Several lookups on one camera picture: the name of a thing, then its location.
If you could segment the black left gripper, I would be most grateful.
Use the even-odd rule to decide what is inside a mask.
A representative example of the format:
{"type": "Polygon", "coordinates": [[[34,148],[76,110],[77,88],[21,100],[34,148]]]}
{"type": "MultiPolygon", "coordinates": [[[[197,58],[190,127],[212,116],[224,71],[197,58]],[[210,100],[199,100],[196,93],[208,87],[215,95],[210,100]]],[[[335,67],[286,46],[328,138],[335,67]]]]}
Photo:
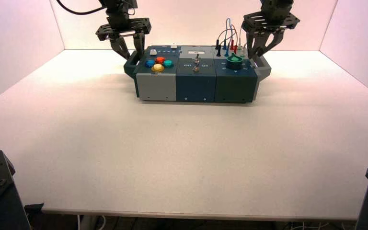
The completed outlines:
{"type": "Polygon", "coordinates": [[[101,25],[96,31],[100,41],[110,39],[111,48],[124,59],[130,58],[123,33],[134,32],[133,40],[139,61],[145,52],[145,35],[151,31],[149,18],[130,18],[128,8],[107,8],[108,24],[101,25]]]}

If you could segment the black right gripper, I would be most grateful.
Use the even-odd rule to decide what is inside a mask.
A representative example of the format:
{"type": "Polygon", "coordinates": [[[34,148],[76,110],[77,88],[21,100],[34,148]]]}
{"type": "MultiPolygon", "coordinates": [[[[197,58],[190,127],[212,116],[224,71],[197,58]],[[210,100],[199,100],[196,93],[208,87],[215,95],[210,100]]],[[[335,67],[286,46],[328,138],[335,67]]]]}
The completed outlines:
{"type": "Polygon", "coordinates": [[[246,32],[249,59],[261,57],[280,44],[284,38],[284,30],[294,29],[297,26],[300,19],[290,11],[291,8],[271,8],[250,13],[243,17],[241,27],[246,32]],[[273,39],[268,45],[265,44],[261,47],[261,33],[259,31],[273,32],[273,39]]]}

